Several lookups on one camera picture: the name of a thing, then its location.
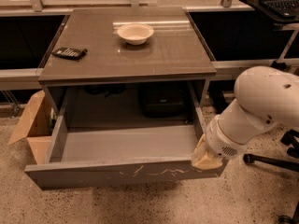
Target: black object in drawer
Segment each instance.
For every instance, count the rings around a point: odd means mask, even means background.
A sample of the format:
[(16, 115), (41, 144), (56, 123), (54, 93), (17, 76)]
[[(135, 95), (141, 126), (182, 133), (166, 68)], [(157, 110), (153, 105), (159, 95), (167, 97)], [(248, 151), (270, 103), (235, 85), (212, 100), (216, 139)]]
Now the black object in drawer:
[(189, 92), (185, 82), (142, 83), (138, 91), (139, 103), (145, 116), (173, 117), (189, 106)]

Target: cardboard box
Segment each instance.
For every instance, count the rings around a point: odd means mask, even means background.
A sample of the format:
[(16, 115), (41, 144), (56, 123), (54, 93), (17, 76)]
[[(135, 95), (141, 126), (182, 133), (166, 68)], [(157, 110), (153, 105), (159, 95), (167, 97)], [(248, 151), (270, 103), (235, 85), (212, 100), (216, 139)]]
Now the cardboard box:
[(51, 144), (50, 111), (50, 103), (43, 91), (32, 95), (8, 141), (9, 145), (13, 145), (25, 138), (37, 164), (45, 163), (45, 155)]

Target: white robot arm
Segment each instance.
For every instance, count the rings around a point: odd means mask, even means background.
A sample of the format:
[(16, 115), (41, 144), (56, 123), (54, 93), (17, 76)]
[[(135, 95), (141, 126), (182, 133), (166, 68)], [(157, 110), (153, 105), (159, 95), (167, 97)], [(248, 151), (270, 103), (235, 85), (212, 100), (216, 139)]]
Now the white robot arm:
[(213, 169), (222, 159), (243, 154), (251, 138), (278, 123), (299, 127), (299, 77), (257, 66), (235, 81), (235, 99), (206, 128), (192, 155), (192, 166)]

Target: white bowl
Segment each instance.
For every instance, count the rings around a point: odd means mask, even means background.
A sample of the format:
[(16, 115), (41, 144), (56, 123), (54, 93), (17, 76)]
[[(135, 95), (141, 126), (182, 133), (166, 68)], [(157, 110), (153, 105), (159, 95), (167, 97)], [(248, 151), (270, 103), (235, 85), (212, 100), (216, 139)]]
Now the white bowl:
[(118, 35), (131, 45), (141, 45), (153, 35), (153, 28), (147, 24), (131, 23), (121, 26)]

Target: floor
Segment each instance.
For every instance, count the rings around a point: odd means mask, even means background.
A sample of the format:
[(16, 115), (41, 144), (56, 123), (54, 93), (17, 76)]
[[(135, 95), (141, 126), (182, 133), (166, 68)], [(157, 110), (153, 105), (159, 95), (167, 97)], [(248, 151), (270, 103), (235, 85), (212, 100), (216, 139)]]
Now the floor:
[[(278, 223), (292, 217), (299, 202), (299, 174), (242, 157), (229, 162), (221, 177), (120, 187), (43, 191), (23, 172), (34, 163), (22, 140), (7, 141), (20, 116), (12, 119), (0, 104), (0, 223)], [(206, 122), (215, 115), (207, 102)], [(287, 157), (279, 142), (288, 130), (278, 126), (251, 141), (248, 153)]]

